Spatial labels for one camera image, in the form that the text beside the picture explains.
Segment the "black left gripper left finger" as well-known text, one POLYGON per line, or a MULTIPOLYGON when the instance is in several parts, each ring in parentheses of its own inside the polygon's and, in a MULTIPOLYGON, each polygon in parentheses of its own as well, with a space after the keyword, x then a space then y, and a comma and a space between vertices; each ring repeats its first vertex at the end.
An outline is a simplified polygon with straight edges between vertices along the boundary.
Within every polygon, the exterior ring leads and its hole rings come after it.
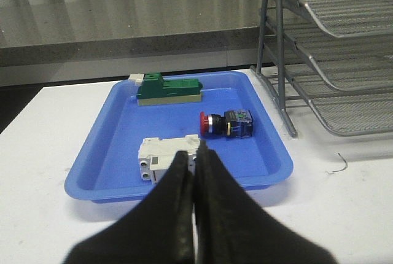
POLYGON ((184 151, 129 213, 76 244, 65 263, 193 263, 192 187, 184 151))

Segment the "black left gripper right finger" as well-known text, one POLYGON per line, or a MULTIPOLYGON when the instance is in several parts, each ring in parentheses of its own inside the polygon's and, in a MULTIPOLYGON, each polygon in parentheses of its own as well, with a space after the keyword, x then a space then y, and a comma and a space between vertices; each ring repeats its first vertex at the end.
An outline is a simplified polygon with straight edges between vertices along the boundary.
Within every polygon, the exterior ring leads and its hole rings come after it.
POLYGON ((336 263, 264 211, 202 141, 196 154, 197 263, 336 263))

